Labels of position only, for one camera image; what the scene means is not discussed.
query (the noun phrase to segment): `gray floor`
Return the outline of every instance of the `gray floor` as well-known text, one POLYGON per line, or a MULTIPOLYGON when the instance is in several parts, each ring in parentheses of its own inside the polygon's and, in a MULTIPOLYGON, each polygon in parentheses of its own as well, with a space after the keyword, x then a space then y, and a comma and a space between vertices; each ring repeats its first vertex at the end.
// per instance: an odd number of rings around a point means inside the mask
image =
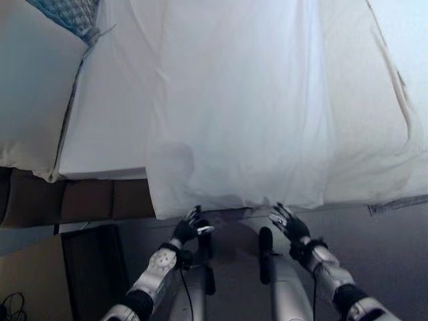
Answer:
MULTIPOLYGON (((208 298, 209 320, 270 320, 269 288, 260 284, 257 231, 271 226, 266 212, 212 213, 217 293, 208 298)), ((357 283, 403 320, 428 320, 428 205, 388 211, 371 217, 366 207, 311 211, 299 216, 313 236, 325 237, 330 249, 357 283)), ((131 280, 145 268, 151 253, 169 239, 177 220, 128 221, 120 225, 131 280)), ((274 247, 287 255, 289 243, 275 229, 274 247)), ((309 297, 313 281, 296 266, 309 297)), ((165 319, 165 304, 155 320, 165 319)), ((322 299, 318 321, 337 321, 322 299)))

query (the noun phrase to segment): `black strap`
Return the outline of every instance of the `black strap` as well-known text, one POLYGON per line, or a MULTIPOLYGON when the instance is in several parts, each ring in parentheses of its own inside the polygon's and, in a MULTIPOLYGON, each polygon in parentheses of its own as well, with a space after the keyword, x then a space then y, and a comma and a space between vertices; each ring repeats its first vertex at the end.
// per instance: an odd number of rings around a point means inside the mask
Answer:
POLYGON ((162 243, 160 245, 160 247, 158 248, 158 250, 160 250, 160 249, 170 249, 171 251, 174 251, 175 253, 177 253, 177 256, 181 252, 181 250, 177 246, 175 246, 175 245, 173 245, 171 243, 162 243))
POLYGON ((129 292, 120 304, 130 308, 140 321, 147 321, 153 313, 153 300, 144 291, 135 290, 129 292))

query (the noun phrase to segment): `white sheet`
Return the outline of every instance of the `white sheet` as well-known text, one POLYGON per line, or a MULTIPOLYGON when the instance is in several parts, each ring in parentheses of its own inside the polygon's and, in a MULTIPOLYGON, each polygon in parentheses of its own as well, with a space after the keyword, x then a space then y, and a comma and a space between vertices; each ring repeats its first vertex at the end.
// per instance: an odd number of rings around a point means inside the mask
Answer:
POLYGON ((325 202, 379 203, 407 196, 423 148, 421 123, 375 18, 365 0, 320 3, 338 133, 325 202))
POLYGON ((428 193, 428 1, 369 2, 423 126, 423 152, 403 196, 428 193))
POLYGON ((335 141, 317 1, 171 1, 153 110, 158 218, 321 205, 335 141))
POLYGON ((164 1, 102 0, 107 31, 84 60, 60 173, 70 179, 145 178, 144 137, 164 1))
POLYGON ((64 115, 87 48, 28 2, 0 1, 0 167, 58 178, 64 115))

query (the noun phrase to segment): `black cable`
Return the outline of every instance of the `black cable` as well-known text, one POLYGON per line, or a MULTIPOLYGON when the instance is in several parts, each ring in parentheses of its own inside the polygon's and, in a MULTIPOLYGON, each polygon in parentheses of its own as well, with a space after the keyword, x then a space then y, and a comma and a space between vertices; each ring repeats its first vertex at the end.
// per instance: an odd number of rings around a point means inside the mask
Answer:
POLYGON ((314 296, 312 297, 312 311, 314 311, 314 321, 315 321, 315 309, 316 309, 316 276, 314 276, 314 296))
POLYGON ((189 292, 189 289, 188 289, 187 284, 186 284, 185 276, 183 275, 183 268, 182 268, 182 267, 180 267, 180 274, 181 274, 181 280, 183 281, 183 285, 185 286, 185 289, 186 289, 187 297, 188 297, 188 299, 189 299, 190 312, 191 312, 191 314, 192 314, 192 321, 193 321, 193 305, 192 305, 192 298, 190 297, 190 292, 189 292))
POLYGON ((6 311, 8 311, 8 315, 6 315, 6 321, 26 321, 27 320, 27 314, 23 310, 25 298, 24 295, 21 292, 15 292, 12 294, 9 294, 2 302, 2 306, 6 307, 7 301, 9 301, 9 309, 6 308, 6 311), (12 301, 14 297, 19 296, 21 298, 21 306, 14 312, 12 312, 12 308, 14 308, 12 301))

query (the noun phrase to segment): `wrinkled fabric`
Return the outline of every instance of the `wrinkled fabric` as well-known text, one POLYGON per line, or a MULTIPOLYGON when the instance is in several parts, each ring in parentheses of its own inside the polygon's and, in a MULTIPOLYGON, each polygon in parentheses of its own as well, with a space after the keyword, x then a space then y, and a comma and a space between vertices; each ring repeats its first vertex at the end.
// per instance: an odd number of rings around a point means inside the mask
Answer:
POLYGON ((335 137, 317 4, 169 3, 146 142, 158 218, 323 203, 335 137))

